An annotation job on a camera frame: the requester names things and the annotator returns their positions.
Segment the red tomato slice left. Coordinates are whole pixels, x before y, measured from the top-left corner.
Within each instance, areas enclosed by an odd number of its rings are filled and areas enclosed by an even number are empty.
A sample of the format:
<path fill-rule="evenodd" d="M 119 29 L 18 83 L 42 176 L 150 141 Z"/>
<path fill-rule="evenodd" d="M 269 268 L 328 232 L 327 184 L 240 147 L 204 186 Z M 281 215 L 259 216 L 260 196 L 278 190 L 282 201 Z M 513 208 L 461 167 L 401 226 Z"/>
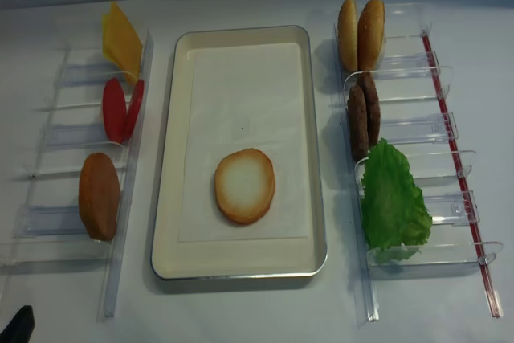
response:
<path fill-rule="evenodd" d="M 110 141 L 122 143 L 127 108 L 124 92 L 117 78 L 111 78 L 104 87 L 102 98 L 104 130 Z"/>

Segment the red tomato slice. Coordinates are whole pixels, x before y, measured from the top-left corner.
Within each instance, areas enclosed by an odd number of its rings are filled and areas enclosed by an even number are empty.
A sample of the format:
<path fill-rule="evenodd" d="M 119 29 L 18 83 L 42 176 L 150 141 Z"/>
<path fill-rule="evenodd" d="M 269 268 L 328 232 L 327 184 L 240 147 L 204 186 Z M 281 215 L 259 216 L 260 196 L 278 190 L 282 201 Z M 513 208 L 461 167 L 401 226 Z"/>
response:
<path fill-rule="evenodd" d="M 131 97 L 131 101 L 128 107 L 125 123 L 124 123 L 124 130 L 123 130 L 123 139 L 125 141 L 128 141 L 132 135 L 133 131 L 135 129 L 135 125 L 137 122 L 137 117 L 139 114 L 139 111 L 141 109 L 142 101 L 144 98 L 144 91 L 145 91 L 145 82 L 144 80 L 138 80 L 135 88 L 133 90 L 133 94 Z"/>
<path fill-rule="evenodd" d="M 117 78 L 111 78 L 104 87 L 102 98 L 104 130 L 110 141 L 122 143 L 127 108 L 124 92 Z"/>

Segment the yellow cheese slice back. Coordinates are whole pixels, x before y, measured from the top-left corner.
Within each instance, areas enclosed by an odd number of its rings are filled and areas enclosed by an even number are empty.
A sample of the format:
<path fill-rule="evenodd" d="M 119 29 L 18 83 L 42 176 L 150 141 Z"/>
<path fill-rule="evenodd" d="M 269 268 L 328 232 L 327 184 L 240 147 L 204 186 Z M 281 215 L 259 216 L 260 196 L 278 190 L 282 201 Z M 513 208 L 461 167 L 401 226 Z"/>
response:
<path fill-rule="evenodd" d="M 110 31 L 128 31 L 132 27 L 123 10 L 115 2 L 111 3 L 106 27 Z"/>

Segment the cream metal tray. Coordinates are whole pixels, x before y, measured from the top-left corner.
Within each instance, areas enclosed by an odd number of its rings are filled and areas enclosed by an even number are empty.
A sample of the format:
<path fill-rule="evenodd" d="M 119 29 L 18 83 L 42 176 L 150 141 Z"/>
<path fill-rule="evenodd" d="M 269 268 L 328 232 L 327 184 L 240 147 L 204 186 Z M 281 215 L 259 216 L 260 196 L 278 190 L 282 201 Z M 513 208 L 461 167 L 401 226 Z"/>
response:
<path fill-rule="evenodd" d="M 327 258 L 311 48 L 298 26 L 195 31 L 174 49 L 151 266 L 163 280 L 314 276 Z M 275 194 L 249 225 L 220 212 L 214 174 L 257 149 Z"/>

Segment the red tomato slice right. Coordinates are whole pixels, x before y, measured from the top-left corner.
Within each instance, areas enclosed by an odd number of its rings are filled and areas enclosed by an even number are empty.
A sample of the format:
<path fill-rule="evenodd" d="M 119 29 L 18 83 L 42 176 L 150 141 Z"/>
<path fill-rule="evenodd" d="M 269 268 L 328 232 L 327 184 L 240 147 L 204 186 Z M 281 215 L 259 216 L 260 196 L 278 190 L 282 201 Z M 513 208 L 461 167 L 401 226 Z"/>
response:
<path fill-rule="evenodd" d="M 145 91 L 145 82 L 144 80 L 138 80 L 135 88 L 133 90 L 133 94 L 131 97 L 131 101 L 128 107 L 125 123 L 124 123 L 124 130 L 123 130 L 123 139 L 125 141 L 128 141 L 132 135 L 133 131 L 135 129 L 135 125 L 137 122 L 137 117 L 139 114 L 139 111 L 141 109 L 142 101 L 144 98 L 144 91 Z"/>

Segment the bun half left upright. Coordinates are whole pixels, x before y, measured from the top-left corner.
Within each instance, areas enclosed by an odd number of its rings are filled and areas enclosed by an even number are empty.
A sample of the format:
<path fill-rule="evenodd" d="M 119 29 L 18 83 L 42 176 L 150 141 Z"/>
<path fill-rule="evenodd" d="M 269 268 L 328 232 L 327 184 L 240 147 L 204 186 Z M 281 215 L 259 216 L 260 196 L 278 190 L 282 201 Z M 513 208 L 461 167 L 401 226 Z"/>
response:
<path fill-rule="evenodd" d="M 358 69 L 357 8 L 355 0 L 344 0 L 338 14 L 337 39 L 341 63 L 347 72 Z"/>

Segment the brown meat patty back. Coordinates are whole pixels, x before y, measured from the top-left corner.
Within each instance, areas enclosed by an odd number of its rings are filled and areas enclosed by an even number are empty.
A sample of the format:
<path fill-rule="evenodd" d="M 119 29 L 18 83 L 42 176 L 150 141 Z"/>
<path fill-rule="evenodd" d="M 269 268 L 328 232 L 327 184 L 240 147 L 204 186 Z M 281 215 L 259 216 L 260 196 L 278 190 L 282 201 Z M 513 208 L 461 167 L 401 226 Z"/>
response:
<path fill-rule="evenodd" d="M 373 148 L 378 143 L 381 125 L 381 110 L 377 89 L 372 74 L 369 71 L 362 72 L 358 76 L 357 84 L 364 93 L 369 147 Z"/>

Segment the yellow cheese slice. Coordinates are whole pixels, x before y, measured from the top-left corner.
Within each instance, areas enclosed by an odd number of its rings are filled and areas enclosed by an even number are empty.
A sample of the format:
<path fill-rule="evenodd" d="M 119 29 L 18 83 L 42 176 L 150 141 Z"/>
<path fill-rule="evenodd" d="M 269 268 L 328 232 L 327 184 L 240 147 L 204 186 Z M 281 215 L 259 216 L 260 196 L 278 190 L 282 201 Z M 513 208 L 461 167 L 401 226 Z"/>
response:
<path fill-rule="evenodd" d="M 132 27 L 123 10 L 115 2 L 111 3 L 106 27 L 110 31 L 128 31 Z"/>
<path fill-rule="evenodd" d="M 134 86 L 141 69 L 142 43 L 130 21 L 123 14 L 102 17 L 104 57 L 122 72 L 128 84 Z"/>

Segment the black object bottom left corner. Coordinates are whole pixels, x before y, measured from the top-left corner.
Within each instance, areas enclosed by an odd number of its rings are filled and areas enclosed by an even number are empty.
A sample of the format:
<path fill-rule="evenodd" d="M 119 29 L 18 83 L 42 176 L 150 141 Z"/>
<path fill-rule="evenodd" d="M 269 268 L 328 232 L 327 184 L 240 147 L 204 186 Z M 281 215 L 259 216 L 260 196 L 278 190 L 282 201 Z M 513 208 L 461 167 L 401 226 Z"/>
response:
<path fill-rule="evenodd" d="M 35 328 L 31 305 L 21 307 L 0 335 L 1 343 L 28 343 Z"/>

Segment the clear acrylic rack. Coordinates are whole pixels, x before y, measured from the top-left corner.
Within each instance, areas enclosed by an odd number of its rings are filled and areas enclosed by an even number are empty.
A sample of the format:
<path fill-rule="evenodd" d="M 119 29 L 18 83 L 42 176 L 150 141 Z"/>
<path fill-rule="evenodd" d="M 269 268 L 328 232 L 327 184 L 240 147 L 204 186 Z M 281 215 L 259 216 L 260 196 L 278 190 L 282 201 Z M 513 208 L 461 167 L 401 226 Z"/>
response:
<path fill-rule="evenodd" d="M 1 310 L 57 289 L 116 310 L 141 130 L 108 139 L 102 95 L 121 70 L 102 54 L 99 27 L 1 37 Z M 79 216 L 80 171 L 104 153 L 120 181 L 117 229 L 92 239 Z"/>
<path fill-rule="evenodd" d="M 382 280 L 396 283 L 425 279 L 440 284 L 446 277 L 477 275 L 480 279 L 479 290 L 485 295 L 469 227 L 469 222 L 478 223 L 480 231 L 482 218 L 469 182 L 475 169 L 476 153 L 458 145 L 459 124 L 448 103 L 449 113 L 440 111 L 432 79 L 434 67 L 429 66 L 421 38 L 423 30 L 429 33 L 447 103 L 455 93 L 454 72 L 438 58 L 430 36 L 431 23 L 421 4 L 390 3 L 386 6 L 381 59 L 371 72 L 381 109 L 380 135 L 406 156 L 414 183 L 421 188 L 426 208 L 432 217 L 433 225 L 427 243 L 409 259 L 386 263 L 375 261 L 361 220 L 361 200 L 364 197 L 361 179 L 365 162 L 355 162 L 349 150 L 344 152 L 353 209 L 351 257 L 355 269 L 354 282 L 358 309 L 365 321 L 377 321 L 379 318 L 376 285 Z M 468 192 L 462 193 L 459 188 L 448 144 L 448 139 L 454 134 L 471 196 L 468 196 Z M 485 243 L 491 272 L 491 265 L 503 245 L 498 241 L 489 241 L 482 235 L 481 238 Z"/>

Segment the green lettuce leaf in rack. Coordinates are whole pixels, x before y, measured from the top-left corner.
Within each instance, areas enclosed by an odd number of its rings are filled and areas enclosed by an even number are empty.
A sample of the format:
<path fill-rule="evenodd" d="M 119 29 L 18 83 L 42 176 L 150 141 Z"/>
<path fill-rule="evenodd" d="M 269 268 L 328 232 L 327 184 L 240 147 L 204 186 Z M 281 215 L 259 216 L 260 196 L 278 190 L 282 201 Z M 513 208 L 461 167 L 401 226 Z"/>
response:
<path fill-rule="evenodd" d="M 361 184 L 362 227 L 375 261 L 409 259 L 427 243 L 433 222 L 406 156 L 381 139 L 369 152 Z"/>

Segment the bun half upright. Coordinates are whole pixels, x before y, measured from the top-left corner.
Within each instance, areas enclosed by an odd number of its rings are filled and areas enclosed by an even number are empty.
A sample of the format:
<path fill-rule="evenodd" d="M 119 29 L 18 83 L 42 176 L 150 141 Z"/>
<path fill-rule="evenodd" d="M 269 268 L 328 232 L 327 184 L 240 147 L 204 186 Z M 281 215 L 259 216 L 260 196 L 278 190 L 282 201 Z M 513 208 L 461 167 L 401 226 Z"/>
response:
<path fill-rule="evenodd" d="M 358 69 L 357 8 L 355 0 L 344 0 L 338 14 L 337 39 L 341 63 L 347 72 Z"/>
<path fill-rule="evenodd" d="M 369 0 L 357 24 L 358 69 L 372 71 L 381 56 L 385 38 L 385 5 L 382 0 Z"/>

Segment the yellow cheese slice front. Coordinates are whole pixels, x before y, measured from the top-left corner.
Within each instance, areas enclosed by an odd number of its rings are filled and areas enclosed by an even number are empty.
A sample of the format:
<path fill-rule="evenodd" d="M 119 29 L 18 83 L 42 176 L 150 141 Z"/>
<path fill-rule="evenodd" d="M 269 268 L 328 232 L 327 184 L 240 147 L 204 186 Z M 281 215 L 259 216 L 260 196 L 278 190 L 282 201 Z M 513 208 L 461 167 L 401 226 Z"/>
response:
<path fill-rule="evenodd" d="M 128 84 L 134 86 L 141 69 L 142 43 L 130 21 L 123 14 L 102 17 L 104 57 L 122 72 Z"/>

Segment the clear acrylic rack right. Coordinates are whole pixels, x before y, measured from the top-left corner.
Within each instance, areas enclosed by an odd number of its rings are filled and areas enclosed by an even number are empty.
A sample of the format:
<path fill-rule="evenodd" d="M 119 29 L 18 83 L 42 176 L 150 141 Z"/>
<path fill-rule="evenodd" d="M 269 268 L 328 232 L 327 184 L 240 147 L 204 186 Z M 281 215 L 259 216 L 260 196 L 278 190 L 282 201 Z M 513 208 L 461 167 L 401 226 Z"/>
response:
<path fill-rule="evenodd" d="M 361 220 L 361 200 L 364 197 L 361 179 L 365 162 L 355 162 L 349 150 L 344 152 L 353 209 L 351 257 L 355 269 L 354 282 L 358 309 L 365 321 L 377 321 L 379 318 L 376 285 L 382 280 L 396 283 L 425 279 L 440 284 L 446 277 L 477 275 L 480 279 L 479 290 L 485 295 L 469 227 L 469 222 L 478 223 L 480 231 L 482 218 L 469 182 L 475 169 L 476 153 L 458 145 L 459 124 L 448 103 L 449 113 L 440 111 L 432 79 L 434 67 L 429 66 L 421 38 L 423 30 L 429 33 L 447 103 L 455 93 L 454 72 L 438 58 L 430 36 L 431 23 L 421 4 L 390 3 L 386 6 L 381 59 L 371 72 L 381 109 L 380 135 L 406 156 L 414 183 L 421 188 L 426 208 L 432 217 L 433 225 L 427 243 L 409 259 L 386 263 L 375 261 Z M 459 188 L 448 144 L 448 139 L 454 134 L 471 196 L 468 196 L 468 192 L 462 193 Z M 491 272 L 491 265 L 503 245 L 498 241 L 489 241 L 482 235 L 481 238 L 485 243 Z"/>

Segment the bun half right upright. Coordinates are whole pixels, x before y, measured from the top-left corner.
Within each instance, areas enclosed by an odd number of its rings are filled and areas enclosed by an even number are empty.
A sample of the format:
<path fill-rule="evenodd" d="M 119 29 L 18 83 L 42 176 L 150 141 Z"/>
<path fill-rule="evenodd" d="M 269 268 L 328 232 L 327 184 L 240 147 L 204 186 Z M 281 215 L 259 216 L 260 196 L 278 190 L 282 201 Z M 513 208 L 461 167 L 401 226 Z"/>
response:
<path fill-rule="evenodd" d="M 381 56 L 385 38 L 385 5 L 382 0 L 369 0 L 357 24 L 358 69 L 372 71 Z"/>

